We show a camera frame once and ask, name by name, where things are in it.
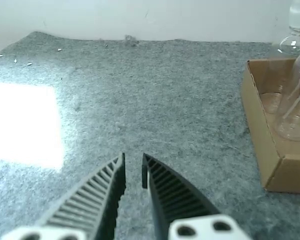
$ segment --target cardboard box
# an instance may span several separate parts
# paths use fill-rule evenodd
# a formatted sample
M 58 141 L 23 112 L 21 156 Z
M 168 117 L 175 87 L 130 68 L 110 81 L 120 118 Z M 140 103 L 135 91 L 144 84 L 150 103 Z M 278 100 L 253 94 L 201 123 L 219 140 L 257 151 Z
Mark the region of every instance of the cardboard box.
M 265 112 L 259 97 L 267 66 L 265 59 L 248 61 L 241 90 L 261 183 L 268 191 L 300 193 L 300 142 L 277 135 L 275 116 Z

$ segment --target bottle cap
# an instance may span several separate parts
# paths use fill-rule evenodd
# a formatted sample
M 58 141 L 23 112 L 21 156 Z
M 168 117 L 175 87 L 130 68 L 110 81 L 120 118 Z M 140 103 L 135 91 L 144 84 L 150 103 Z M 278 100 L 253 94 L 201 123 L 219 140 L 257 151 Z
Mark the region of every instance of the bottle cap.
M 292 0 L 289 13 L 289 26 L 300 29 L 300 0 Z

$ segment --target screw hole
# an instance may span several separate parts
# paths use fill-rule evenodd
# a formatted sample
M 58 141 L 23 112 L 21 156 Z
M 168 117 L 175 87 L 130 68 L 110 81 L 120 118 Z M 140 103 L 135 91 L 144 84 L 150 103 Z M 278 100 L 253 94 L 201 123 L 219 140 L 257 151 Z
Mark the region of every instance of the screw hole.
M 78 238 L 72 235 L 72 236 L 65 236 L 61 238 L 61 240 L 78 240 Z
M 231 226 L 223 221 L 217 221 L 213 224 L 216 231 L 230 231 Z
M 193 236 L 196 235 L 195 230 L 189 226 L 180 226 L 177 229 L 179 236 Z
M 39 239 L 40 239 L 40 235 L 37 233 L 31 233 L 25 236 L 24 238 L 22 238 L 22 240 L 39 240 Z

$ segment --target gray felt mat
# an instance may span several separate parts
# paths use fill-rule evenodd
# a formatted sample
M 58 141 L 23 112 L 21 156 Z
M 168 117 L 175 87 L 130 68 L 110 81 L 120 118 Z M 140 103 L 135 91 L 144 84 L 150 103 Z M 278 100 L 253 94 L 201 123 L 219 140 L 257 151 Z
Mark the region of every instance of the gray felt mat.
M 0 89 L 53 89 L 64 153 L 58 169 L 31 165 L 33 154 L 22 155 L 28 164 L 10 161 L 13 154 L 0 157 L 0 235 L 33 224 L 83 176 L 125 152 L 127 188 L 115 239 L 153 240 L 150 201 L 141 186 L 145 152 L 182 174 L 254 239 L 299 240 L 300 195 L 261 187 L 240 97 L 245 62 L 266 57 L 268 49 L 267 44 L 241 42 L 81 41 L 38 32 L 4 49 L 0 82 L 9 84 Z M 7 153 L 16 121 L 34 130 L 49 121 L 30 120 L 41 109 L 49 112 L 45 102 L 33 99 L 51 97 L 50 92 L 25 92 L 21 106 L 17 93 L 0 94 L 0 129 L 8 131 L 0 141 L 8 142 Z M 13 117 L 5 113 L 11 105 Z M 41 149 L 43 143 L 24 140 L 22 130 L 14 134 L 25 142 L 23 151 Z M 43 161 L 49 156 L 45 152 Z

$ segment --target ribbed gripper pad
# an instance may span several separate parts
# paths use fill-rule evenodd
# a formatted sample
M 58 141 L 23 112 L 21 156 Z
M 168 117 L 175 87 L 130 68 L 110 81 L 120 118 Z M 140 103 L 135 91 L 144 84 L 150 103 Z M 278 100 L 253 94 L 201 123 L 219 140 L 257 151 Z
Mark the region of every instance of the ribbed gripper pad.
M 113 240 L 119 200 L 125 189 L 125 155 L 122 153 L 82 179 L 38 223 L 81 229 L 88 240 Z
M 189 181 L 170 167 L 143 154 L 142 187 L 149 189 L 157 239 L 167 239 L 174 220 L 219 214 Z

